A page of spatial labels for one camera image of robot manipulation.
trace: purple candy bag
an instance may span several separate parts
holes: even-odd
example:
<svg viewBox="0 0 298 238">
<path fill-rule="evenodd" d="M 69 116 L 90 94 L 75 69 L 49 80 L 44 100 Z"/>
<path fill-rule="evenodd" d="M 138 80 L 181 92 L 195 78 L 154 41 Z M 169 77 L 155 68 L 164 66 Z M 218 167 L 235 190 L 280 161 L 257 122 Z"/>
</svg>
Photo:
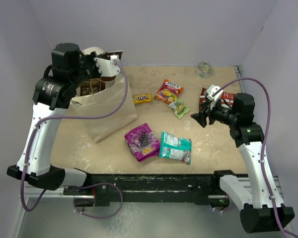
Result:
<svg viewBox="0 0 298 238">
<path fill-rule="evenodd" d="M 147 123 L 129 131 L 125 135 L 125 140 L 139 162 L 148 157 L 159 155 L 160 142 Z"/>
</svg>

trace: cable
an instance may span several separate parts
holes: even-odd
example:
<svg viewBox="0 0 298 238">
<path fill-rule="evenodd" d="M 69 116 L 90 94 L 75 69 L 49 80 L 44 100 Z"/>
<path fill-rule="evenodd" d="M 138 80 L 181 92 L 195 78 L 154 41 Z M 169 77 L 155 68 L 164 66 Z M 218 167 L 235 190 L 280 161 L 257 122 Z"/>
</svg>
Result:
<svg viewBox="0 0 298 238">
<path fill-rule="evenodd" d="M 45 69 L 45 71 L 43 73 L 44 78 L 49 77 L 49 72 L 51 71 L 51 69 L 52 69 L 52 65 L 50 64 L 49 66 L 47 66 L 47 68 Z"/>
<path fill-rule="evenodd" d="M 264 151 L 265 151 L 265 146 L 266 146 L 266 141 L 267 141 L 268 129 L 269 129 L 269 124 L 270 124 L 270 114 L 271 114 L 270 98 L 269 98 L 268 91 L 267 91 L 266 87 L 264 86 L 264 84 L 262 82 L 260 82 L 259 80 L 255 79 L 255 78 L 248 78 L 248 77 L 246 77 L 246 78 L 238 78 L 238 79 L 232 80 L 231 82 L 229 82 L 226 85 L 224 85 L 223 87 L 221 87 L 212 96 L 214 97 L 217 93 L 219 93 L 221 90 L 225 89 L 229 85 L 231 85 L 231 84 L 233 84 L 235 82 L 238 82 L 238 81 L 242 81 L 242 80 L 250 80 L 250 81 L 254 81 L 254 82 L 258 83 L 263 88 L 263 90 L 265 92 L 265 95 L 266 95 L 266 99 L 267 99 L 267 122 L 266 122 L 265 135 L 264 135 L 264 140 L 263 140 L 261 154 L 260 154 L 261 161 L 264 161 Z M 265 180 L 265 183 L 267 185 L 269 194 L 272 197 L 274 195 L 274 193 L 273 193 L 272 187 L 269 184 L 269 181 L 268 181 L 268 178 L 267 178 L 267 174 L 266 174 L 266 171 L 265 171 L 265 164 L 264 163 L 261 163 L 261 169 L 262 169 L 262 173 L 263 173 L 264 180 Z M 288 232 L 288 231 L 286 232 L 286 230 L 284 230 L 284 228 L 283 228 L 283 226 L 282 226 L 282 224 L 281 224 L 281 222 L 279 220 L 279 217 L 278 217 L 278 211 L 277 211 L 276 201 L 275 201 L 274 198 L 271 198 L 271 200 L 272 200 L 272 203 L 273 203 L 273 210 L 274 210 L 274 215 L 275 215 L 275 219 L 276 219 L 277 225 L 278 225 L 281 233 L 283 234 L 283 237 L 287 238 L 288 236 L 286 235 L 286 233 L 290 234 L 290 232 Z"/>
<path fill-rule="evenodd" d="M 235 207 L 236 207 L 236 205 L 233 204 L 232 206 L 227 207 L 225 210 L 223 210 L 225 207 L 222 208 L 222 209 L 216 209 L 215 207 L 213 207 L 212 209 L 213 209 L 213 211 L 217 211 L 217 212 L 223 213 L 223 212 L 229 212 L 229 211 L 233 210 Z"/>
<path fill-rule="evenodd" d="M 94 202 L 91 202 L 88 199 L 84 199 L 84 198 L 78 198 L 76 201 L 78 201 L 78 200 L 85 201 L 85 202 L 91 204 L 92 206 L 94 206 L 94 204 L 95 204 Z M 85 206 L 86 206 L 86 203 L 83 204 L 83 208 L 81 209 L 82 212 L 85 210 Z"/>
<path fill-rule="evenodd" d="M 232 110 L 232 106 L 230 104 L 228 104 L 228 102 L 224 98 L 221 98 L 221 100 L 224 102 L 225 105 L 228 106 L 228 108 L 230 108 Z"/>
<path fill-rule="evenodd" d="M 97 183 L 97 184 L 94 184 L 94 185 L 91 185 L 91 186 L 86 186 L 86 187 L 74 187 L 75 189 L 79 189 L 79 190 L 82 190 L 82 189 L 89 189 L 89 188 L 93 188 L 93 187 L 97 187 L 97 186 L 103 186 L 103 185 L 109 185 L 113 188 L 115 188 L 119 195 L 120 195 L 120 204 L 119 204 L 119 207 L 118 209 L 111 215 L 108 215 L 108 216 L 103 216 L 103 217 L 98 217 L 98 216 L 93 216 L 93 215 L 90 215 L 90 214 L 87 214 L 87 213 L 84 213 L 83 211 L 80 211 L 76 208 L 76 205 L 75 205 L 75 200 L 73 200 L 73 205 L 74 205 L 74 211 L 75 212 L 78 212 L 86 217 L 90 217 L 90 218 L 94 218 L 94 219 L 107 219 L 107 218 L 111 218 L 113 216 L 115 216 L 119 211 L 120 209 L 123 207 L 123 195 L 121 193 L 121 191 L 119 190 L 118 187 L 116 187 L 115 185 L 113 185 L 112 183 L 108 183 L 108 182 L 101 182 L 101 183 Z"/>
<path fill-rule="evenodd" d="M 96 189 L 95 189 L 95 188 L 93 188 L 92 190 L 93 190 L 93 194 L 94 194 L 94 200 L 95 200 L 95 199 L 96 199 Z"/>
<path fill-rule="evenodd" d="M 292 233 L 292 232 L 287 231 L 287 230 L 284 230 L 284 231 L 285 231 L 286 233 L 290 234 L 291 236 L 298 238 L 298 235 L 296 235 L 295 233 Z"/>
<path fill-rule="evenodd" d="M 27 212 L 31 212 L 33 211 L 33 209 L 38 205 L 40 199 L 42 198 L 43 194 L 45 193 L 46 189 L 43 190 L 40 194 L 40 196 L 38 197 L 37 201 L 35 202 L 35 204 L 33 205 L 32 208 L 28 208 L 25 204 L 25 199 L 24 199 L 24 183 L 25 183 L 25 176 L 26 176 L 26 171 L 28 168 L 28 163 L 29 163 L 29 156 L 30 156 L 30 151 L 32 148 L 32 144 L 33 144 L 33 140 L 35 137 L 35 134 L 37 132 L 37 129 L 39 128 L 40 124 L 47 121 L 47 120 L 51 120 L 51 119 L 101 119 L 101 118 L 106 118 L 112 114 L 114 114 L 115 112 L 117 112 L 121 106 L 124 104 L 126 97 L 127 97 L 127 93 L 128 93 L 128 78 L 126 75 L 126 72 L 124 71 L 124 68 L 120 62 L 119 59 L 114 59 L 114 62 L 116 63 L 116 65 L 120 68 L 124 78 L 125 78 L 125 93 L 123 96 L 123 99 L 121 100 L 120 104 L 118 105 L 118 107 L 113 110 L 111 113 L 102 115 L 102 116 L 97 116 L 97 117 L 82 117 L 82 116 L 70 116 L 70 115 L 52 115 L 46 118 L 42 118 L 40 119 L 36 124 L 35 124 L 35 128 L 33 129 L 30 138 L 29 138 L 29 142 L 28 142 L 28 146 L 26 148 L 25 151 L 25 159 L 24 159 L 24 167 L 23 167 L 23 171 L 22 171 L 22 176 L 21 176 L 21 186 L 20 186 L 20 200 L 21 200 L 21 204 L 22 207 L 24 208 L 25 211 Z"/>
</svg>

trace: brown paper bag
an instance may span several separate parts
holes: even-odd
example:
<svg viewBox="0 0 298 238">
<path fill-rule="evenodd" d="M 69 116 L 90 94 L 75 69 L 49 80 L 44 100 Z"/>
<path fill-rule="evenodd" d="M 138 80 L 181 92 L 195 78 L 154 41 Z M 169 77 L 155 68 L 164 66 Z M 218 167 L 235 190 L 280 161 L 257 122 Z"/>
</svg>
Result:
<svg viewBox="0 0 298 238">
<path fill-rule="evenodd" d="M 71 106 L 79 116 L 101 116 L 115 110 L 125 92 L 125 80 L 120 73 L 110 88 L 82 97 L 74 97 Z M 133 97 L 128 85 L 128 94 L 122 107 L 113 115 L 95 120 L 82 120 L 89 136 L 99 141 L 137 118 Z"/>
</svg>

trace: white wall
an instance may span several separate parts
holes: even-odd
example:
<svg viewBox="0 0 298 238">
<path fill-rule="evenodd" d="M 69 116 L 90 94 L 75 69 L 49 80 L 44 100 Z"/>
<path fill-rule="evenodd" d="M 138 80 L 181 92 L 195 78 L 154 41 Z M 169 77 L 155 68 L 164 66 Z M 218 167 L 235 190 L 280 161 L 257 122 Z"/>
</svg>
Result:
<svg viewBox="0 0 298 238">
<path fill-rule="evenodd" d="M 238 65 L 277 0 L 31 0 L 51 45 L 124 50 L 127 65 Z"/>
<path fill-rule="evenodd" d="M 34 85 L 51 61 L 40 27 L 27 0 L 0 0 L 0 238 L 8 236 L 20 188 L 6 169 L 21 155 Z"/>
<path fill-rule="evenodd" d="M 261 80 L 270 93 L 269 162 L 280 179 L 285 204 L 295 210 L 292 225 L 298 232 L 298 0 L 277 2 L 242 64 L 242 76 Z M 255 97 L 257 122 L 264 125 L 264 93 L 253 82 L 243 84 Z"/>
</svg>

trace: beige tabletop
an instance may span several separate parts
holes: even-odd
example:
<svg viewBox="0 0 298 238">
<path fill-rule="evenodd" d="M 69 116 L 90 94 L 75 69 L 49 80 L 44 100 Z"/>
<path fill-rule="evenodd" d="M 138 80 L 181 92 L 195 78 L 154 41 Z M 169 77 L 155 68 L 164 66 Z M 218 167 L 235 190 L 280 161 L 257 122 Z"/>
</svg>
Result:
<svg viewBox="0 0 298 238">
<path fill-rule="evenodd" d="M 172 108 L 153 99 L 137 104 L 138 118 L 130 124 L 95 143 L 80 120 L 62 120 L 52 152 L 55 166 L 78 168 L 89 173 L 106 174 L 205 174 L 214 170 L 233 170 L 246 173 L 246 167 L 229 128 L 219 122 L 202 128 L 190 115 L 198 111 L 203 87 L 211 84 L 223 86 L 236 78 L 233 67 L 214 67 L 212 76 L 202 79 L 191 66 L 127 66 L 126 73 L 133 95 L 155 95 L 164 79 L 184 87 L 179 98 L 191 111 L 178 119 Z M 227 92 L 240 91 L 238 83 L 226 88 Z M 192 140 L 191 165 L 177 160 L 150 157 L 138 162 L 131 154 L 124 135 L 131 129 L 147 123 L 161 139 L 161 132 Z"/>
</svg>

